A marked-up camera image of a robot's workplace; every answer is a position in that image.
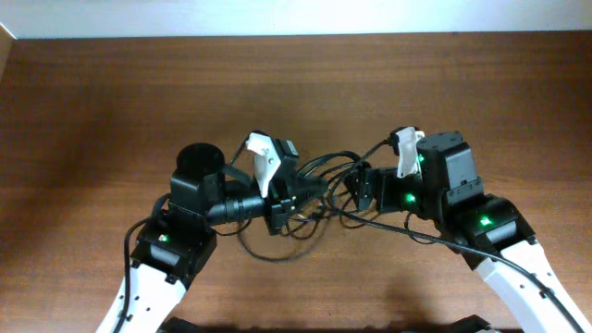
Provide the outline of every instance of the wooden tabletop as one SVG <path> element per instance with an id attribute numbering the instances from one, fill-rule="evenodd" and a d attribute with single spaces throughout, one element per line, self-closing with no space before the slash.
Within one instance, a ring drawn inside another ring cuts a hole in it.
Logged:
<path id="1" fill-rule="evenodd" d="M 168 191 L 185 145 L 210 142 L 228 159 L 263 129 L 306 160 L 362 153 L 406 125 L 463 134 L 486 191 L 518 206 L 592 319 L 590 110 L 590 32 L 16 41 L 0 85 L 1 330 L 98 327 L 123 278 L 125 231 Z M 370 161 L 397 158 L 385 148 Z M 251 172 L 245 156 L 238 166 Z M 418 219 L 412 228 L 435 232 Z M 262 221 L 247 233 L 260 253 L 298 246 Z M 239 327 L 473 314 L 517 326 L 460 255 L 335 221 L 290 264 L 219 238 L 173 312 Z"/>

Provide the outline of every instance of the green led light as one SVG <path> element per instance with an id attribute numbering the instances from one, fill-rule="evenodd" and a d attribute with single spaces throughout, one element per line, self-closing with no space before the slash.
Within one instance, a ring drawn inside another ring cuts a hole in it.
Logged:
<path id="1" fill-rule="evenodd" d="M 405 201 L 407 203 L 414 203 L 415 202 L 415 196 L 411 193 L 408 193 L 407 195 L 405 195 Z"/>
<path id="2" fill-rule="evenodd" d="M 487 217 L 487 216 L 481 217 L 481 226 L 488 226 L 488 225 L 490 225 L 492 223 L 493 222 L 491 222 L 491 220 L 489 219 L 489 217 Z"/>

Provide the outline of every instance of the black wire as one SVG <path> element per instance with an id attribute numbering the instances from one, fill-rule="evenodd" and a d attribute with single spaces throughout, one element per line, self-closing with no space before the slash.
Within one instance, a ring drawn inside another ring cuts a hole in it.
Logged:
<path id="1" fill-rule="evenodd" d="M 411 215 L 413 215 L 413 213 L 412 213 L 412 212 L 409 212 L 409 213 L 407 214 L 407 216 L 405 217 L 405 222 L 403 222 L 403 227 L 404 227 L 404 228 L 406 228 L 407 230 L 410 230 L 410 229 L 409 229 L 409 220 L 411 219 Z M 420 244 L 424 244 L 424 245 L 430 245 L 430 244 L 433 244 L 433 243 L 434 243 L 434 242 L 433 242 L 433 241 L 431 241 L 431 240 L 430 240 L 430 241 L 421 241 L 421 240 L 418 240 L 418 239 L 417 239 L 415 236 L 413 236 L 413 235 L 409 235 L 409 238 L 410 238 L 410 239 L 412 239 L 413 241 L 416 241 L 416 242 L 418 242 L 418 243 L 420 243 Z"/>
<path id="2" fill-rule="evenodd" d="M 277 257 L 277 258 L 272 258 L 272 257 L 268 257 L 265 255 L 254 253 L 253 250 L 251 250 L 251 247 L 249 246 L 249 244 L 247 244 L 247 242 L 243 238 L 244 233 L 238 234 L 237 240 L 239 240 L 239 244 L 242 247 L 242 249 L 247 254 L 249 254 L 251 257 L 253 257 L 255 259 L 263 260 L 268 263 L 287 263 L 287 262 L 292 262 L 292 261 L 298 260 L 298 259 L 304 257 L 305 255 L 307 255 L 308 253 L 311 253 L 318 246 L 318 244 L 321 242 L 321 240 L 323 239 L 323 236 L 325 235 L 325 231 L 327 231 L 327 223 L 325 223 L 324 227 L 321 228 L 318 236 L 311 242 L 311 245 L 306 250 L 304 250 L 300 253 L 294 254 L 294 255 L 289 255 L 289 256 L 285 256 L 285 257 Z"/>
<path id="3" fill-rule="evenodd" d="M 364 223 L 359 223 L 355 226 L 348 226 L 347 224 L 345 224 L 345 220 L 343 219 L 343 212 L 345 212 L 345 207 L 347 207 L 347 205 L 350 204 L 351 201 L 353 201 L 353 197 L 350 197 L 350 199 L 346 200 L 345 203 L 343 204 L 343 206 L 341 207 L 341 211 L 339 212 L 339 223 L 341 224 L 342 227 L 348 228 L 348 229 L 357 229 L 357 228 L 365 227 L 366 224 L 364 224 Z"/>
<path id="4" fill-rule="evenodd" d="M 293 239 L 298 240 L 298 241 L 307 241 L 307 240 L 310 240 L 314 236 L 319 223 L 320 223 L 319 221 L 315 221 L 313 229 L 306 236 L 298 236 L 298 235 L 296 235 L 296 231 L 304 228 L 305 226 L 308 225 L 308 223 L 302 223 L 296 229 L 292 230 L 292 229 L 290 229 L 290 222 L 288 222 L 288 223 L 286 223 L 286 230 L 288 231 L 288 235 L 290 235 Z"/>
<path id="5" fill-rule="evenodd" d="M 370 157 L 370 155 L 372 155 L 376 150 L 378 150 L 378 148 L 380 148 L 382 145 L 387 144 L 388 141 L 384 140 L 382 142 L 379 142 L 377 145 L 375 145 L 374 147 L 372 147 L 372 149 L 370 149 L 366 154 L 364 154 L 360 160 L 356 161 L 356 163 L 353 164 L 353 166 L 351 166 L 351 168 L 347 169 L 347 172 L 342 173 L 342 175 L 339 177 L 337 183 L 333 186 L 333 188 L 330 189 L 329 194 L 328 194 L 328 203 L 331 209 L 333 210 L 337 210 L 339 211 L 339 208 L 335 206 L 335 201 L 333 199 L 333 194 L 335 193 L 337 187 L 340 185 L 341 182 L 343 182 L 343 180 L 345 179 L 345 177 L 353 172 L 353 170 L 358 167 L 361 163 L 363 163 L 368 157 Z M 443 223 L 443 215 L 441 212 L 441 196 L 438 196 L 438 202 L 439 202 L 439 209 L 438 209 L 438 219 L 440 219 L 440 223 Z M 565 319 L 570 323 L 570 325 L 573 327 L 573 329 L 575 329 L 576 332 L 584 332 L 584 330 L 580 327 L 580 325 L 577 323 L 577 321 L 574 319 L 574 317 L 572 316 L 572 314 L 570 314 L 570 312 L 565 308 L 565 306 L 563 305 L 563 303 L 561 303 L 561 301 L 557 298 L 557 296 L 555 296 L 555 294 L 553 293 L 553 291 L 548 288 L 547 286 L 545 286 L 545 284 L 543 284 L 541 281 L 538 280 L 537 277 L 535 277 L 533 274 L 529 273 L 527 270 L 525 270 L 524 268 L 522 268 L 521 266 L 517 265 L 516 263 L 505 259 L 501 256 L 498 256 L 496 254 L 492 254 L 492 253 L 486 253 L 483 251 L 479 251 L 477 249 L 474 249 L 470 246 L 465 246 L 465 245 L 461 245 L 461 244 L 457 244 L 453 241 L 448 241 L 448 240 L 443 240 L 441 238 L 438 237 L 434 237 L 434 236 L 430 236 L 421 232 L 417 232 L 417 231 L 412 231 L 409 229 L 405 229 L 405 228 L 399 228 L 399 227 L 395 227 L 395 226 L 390 226 L 390 225 L 385 225 L 382 223 L 378 223 L 378 222 L 374 222 L 374 221 L 369 221 L 367 219 L 358 217 L 354 214 L 350 214 L 348 212 L 343 212 L 342 214 L 344 214 L 345 216 L 349 217 L 350 219 L 353 219 L 357 222 L 360 223 L 365 223 L 368 226 L 371 227 L 375 227 L 375 228 L 381 228 L 387 231 L 394 231 L 394 232 L 398 232 L 401 234 L 405 234 L 408 236 L 414 236 L 416 238 L 420 238 L 420 239 L 424 239 L 427 241 L 433 241 L 436 243 L 440 243 L 443 245 L 446 245 L 452 249 L 456 249 L 460 252 L 465 252 L 465 253 L 472 253 L 472 254 L 476 254 L 476 255 L 480 255 L 482 257 L 485 258 L 489 258 L 491 260 L 497 260 L 511 268 L 513 268 L 514 270 L 516 270 L 518 273 L 522 274 L 525 278 L 528 278 L 531 282 L 533 282 L 540 290 L 541 292 L 546 295 L 547 297 L 549 297 L 549 299 L 551 300 L 551 302 L 553 302 L 553 304 L 557 307 L 557 309 L 559 310 L 559 312 L 565 317 Z"/>
<path id="6" fill-rule="evenodd" d="M 318 175 L 318 177 L 322 178 L 322 177 L 330 174 L 333 171 L 337 171 L 339 169 L 343 169 L 344 167 L 351 167 L 351 166 L 353 166 L 353 162 L 347 162 L 344 164 L 340 164 L 338 166 L 333 166 L 332 168 L 329 168 L 329 169 L 323 171 L 320 175 Z"/>
<path id="7" fill-rule="evenodd" d="M 119 319 L 117 321 L 117 325 L 115 326 L 115 329 L 113 330 L 113 333 L 118 333 L 121 330 L 121 327 L 123 326 L 126 318 L 128 317 L 128 308 L 130 307 L 130 294 L 131 294 L 131 268 L 130 268 L 130 238 L 131 238 L 131 234 L 133 233 L 133 231 L 135 229 L 137 229 L 139 226 L 145 224 L 146 222 L 155 219 L 158 214 L 160 213 L 160 210 L 162 208 L 162 206 L 165 204 L 165 202 L 168 200 L 168 198 L 170 198 L 170 193 L 167 193 L 163 196 L 161 196 L 160 198 L 158 198 L 158 200 L 156 200 L 156 203 L 154 204 L 154 207 L 152 209 L 152 214 L 150 215 L 150 217 L 134 224 L 133 226 L 131 226 L 131 228 L 128 229 L 128 232 L 126 232 L 126 237 L 123 240 L 123 257 L 125 260 L 125 291 L 124 291 L 124 300 L 123 300 L 123 309 L 121 310 L 121 314 L 119 315 Z"/>
<path id="8" fill-rule="evenodd" d="M 222 233 L 214 228 L 212 228 L 214 230 L 214 232 L 216 233 L 216 235 L 218 236 L 222 236 L 222 237 L 228 237 L 228 236 L 236 236 L 238 234 L 240 234 L 241 232 L 243 232 L 246 228 L 248 228 L 251 225 L 251 222 L 253 222 L 253 218 L 250 217 L 249 220 L 247 220 L 247 223 L 244 224 L 244 226 L 241 227 L 241 223 L 239 223 L 237 225 L 237 230 L 236 231 L 232 231 L 229 233 Z"/>
<path id="9" fill-rule="evenodd" d="M 319 156 L 319 157 L 305 163 L 303 166 L 301 166 L 300 169 L 298 169 L 297 172 L 298 172 L 298 174 L 301 174 L 307 167 L 312 167 L 310 170 L 308 170 L 306 172 L 306 174 L 304 174 L 304 176 L 310 176 L 319 167 L 322 167 L 328 161 L 330 161 L 333 158 L 337 158 L 337 157 L 348 157 L 354 162 L 357 161 L 358 159 L 360 159 L 360 156 L 358 154 L 356 154 L 354 152 L 349 152 L 349 151 L 343 151 L 343 152 L 333 153 L 333 154 L 325 154 L 325 155 Z"/>

